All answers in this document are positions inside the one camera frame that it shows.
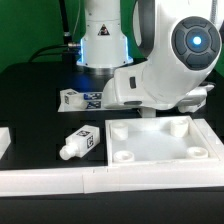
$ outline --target black sticker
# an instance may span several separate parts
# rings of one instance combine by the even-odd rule
[[[100,100],[102,99],[102,93],[85,93],[85,100]]]
[[[86,109],[100,109],[101,108],[101,101],[92,101],[89,102],[88,106]]]
[[[98,36],[110,36],[110,33],[107,27],[105,26],[105,24],[103,24],[103,26],[101,27],[100,32],[98,33]]]
[[[69,93],[66,93],[66,94],[68,94],[68,95],[75,95],[75,94],[77,94],[77,93],[75,93],[75,92],[69,92]]]
[[[94,145],[93,135],[87,139],[87,148],[91,148]]]
[[[86,137],[90,132],[88,131],[80,131],[76,135],[81,136],[81,137]]]
[[[69,98],[65,96],[65,103],[69,104]]]

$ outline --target black tabletop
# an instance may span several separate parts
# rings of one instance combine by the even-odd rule
[[[23,63],[8,67],[0,74],[0,127],[9,127],[12,143],[0,161],[0,170],[107,165],[105,120],[140,118],[138,112],[133,109],[58,113],[57,110],[61,90],[72,88],[79,92],[101,92],[110,78],[109,75],[78,72],[74,66],[60,62]],[[213,71],[208,80],[215,82],[216,88],[209,93],[206,107],[187,115],[205,118],[223,141],[224,78]],[[182,114],[176,109],[157,112],[157,116],[173,115]],[[65,144],[65,138],[86,124],[100,128],[100,144],[82,159],[61,160],[58,153]],[[0,200],[3,213],[10,208],[18,208],[12,220],[22,220],[24,216],[20,212],[29,208],[30,213],[25,220],[29,222],[32,215],[38,214],[42,223],[62,223],[66,215],[69,223],[223,223],[223,205],[223,188]],[[37,206],[38,213],[32,206]],[[44,209],[47,207],[51,214],[48,217]],[[0,215],[0,223],[15,222],[6,222]]]

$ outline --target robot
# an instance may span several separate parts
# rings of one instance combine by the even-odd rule
[[[224,1],[137,3],[135,13],[139,15],[133,16],[139,18],[139,30],[134,28],[136,43],[147,61],[115,70],[103,90],[105,108],[178,107],[183,113],[195,112],[205,105],[207,92],[214,87],[199,85],[221,52],[218,30],[223,22]]]
[[[77,65],[96,75],[113,74],[133,59],[121,31],[120,0],[85,0],[86,33]]]

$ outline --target blue light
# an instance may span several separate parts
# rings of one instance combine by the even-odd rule
[[[81,39],[81,61],[82,63],[84,62],[84,50],[83,50],[83,39]]]
[[[195,44],[195,45],[200,45],[201,44],[201,42],[202,42],[202,40],[201,40],[201,37],[194,37],[194,39],[193,39],[193,43]]]
[[[126,42],[126,59],[127,59],[127,61],[128,61],[128,58],[129,58],[129,54],[128,54],[128,38],[126,37],[125,38],[125,42]]]

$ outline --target green background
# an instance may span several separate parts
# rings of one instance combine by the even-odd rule
[[[79,0],[65,0],[70,31],[77,19]],[[129,54],[142,58],[132,33],[132,11],[135,0],[121,0],[122,31],[129,40]],[[81,16],[75,34],[78,41],[85,33],[84,1],[81,0]],[[63,44],[63,30],[58,0],[0,0],[0,72],[8,65],[27,62],[42,47]],[[38,60],[60,60],[59,56]],[[224,75],[224,53],[217,65]]]

